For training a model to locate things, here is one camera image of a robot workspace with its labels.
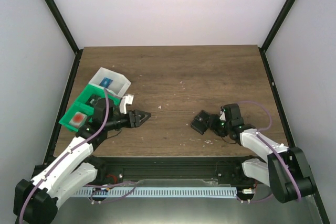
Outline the black leather card holder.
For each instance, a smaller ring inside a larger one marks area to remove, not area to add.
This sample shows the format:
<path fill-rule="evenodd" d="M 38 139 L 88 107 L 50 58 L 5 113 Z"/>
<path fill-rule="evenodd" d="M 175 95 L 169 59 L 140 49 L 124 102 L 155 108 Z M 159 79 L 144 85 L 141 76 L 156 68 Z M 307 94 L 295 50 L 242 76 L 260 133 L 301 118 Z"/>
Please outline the black leather card holder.
<path fill-rule="evenodd" d="M 208 129 L 210 114 L 204 110 L 201 110 L 192 120 L 191 128 L 197 133 L 203 135 Z"/>

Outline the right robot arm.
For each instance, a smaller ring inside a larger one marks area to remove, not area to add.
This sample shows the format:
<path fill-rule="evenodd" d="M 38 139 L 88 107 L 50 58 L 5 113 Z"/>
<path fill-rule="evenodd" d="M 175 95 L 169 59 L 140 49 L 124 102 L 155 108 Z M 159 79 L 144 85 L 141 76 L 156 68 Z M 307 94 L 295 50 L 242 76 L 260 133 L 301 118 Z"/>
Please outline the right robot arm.
<path fill-rule="evenodd" d="M 281 203 L 300 201 L 316 193 L 317 185 L 303 150 L 279 144 L 263 135 L 263 128 L 246 124 L 239 104 L 224 105 L 218 114 L 202 111 L 195 119 L 201 134 L 211 130 L 219 137 L 228 136 L 258 156 L 233 170 L 238 183 L 244 184 L 253 178 L 267 185 Z"/>

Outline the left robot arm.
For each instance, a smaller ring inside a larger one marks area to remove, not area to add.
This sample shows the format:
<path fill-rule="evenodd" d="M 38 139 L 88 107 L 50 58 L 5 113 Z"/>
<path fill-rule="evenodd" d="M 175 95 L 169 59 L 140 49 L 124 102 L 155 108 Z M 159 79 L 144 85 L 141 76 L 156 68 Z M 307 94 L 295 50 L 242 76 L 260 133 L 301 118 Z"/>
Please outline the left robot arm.
<path fill-rule="evenodd" d="M 93 152 L 108 137 L 108 132 L 137 128 L 151 117 L 141 110 L 126 110 L 132 96 L 113 100 L 99 98 L 93 114 L 79 128 L 68 147 L 31 180 L 22 179 L 15 187 L 13 213 L 18 223 L 51 223 L 60 207 L 76 191 L 107 178 L 104 162 Z"/>

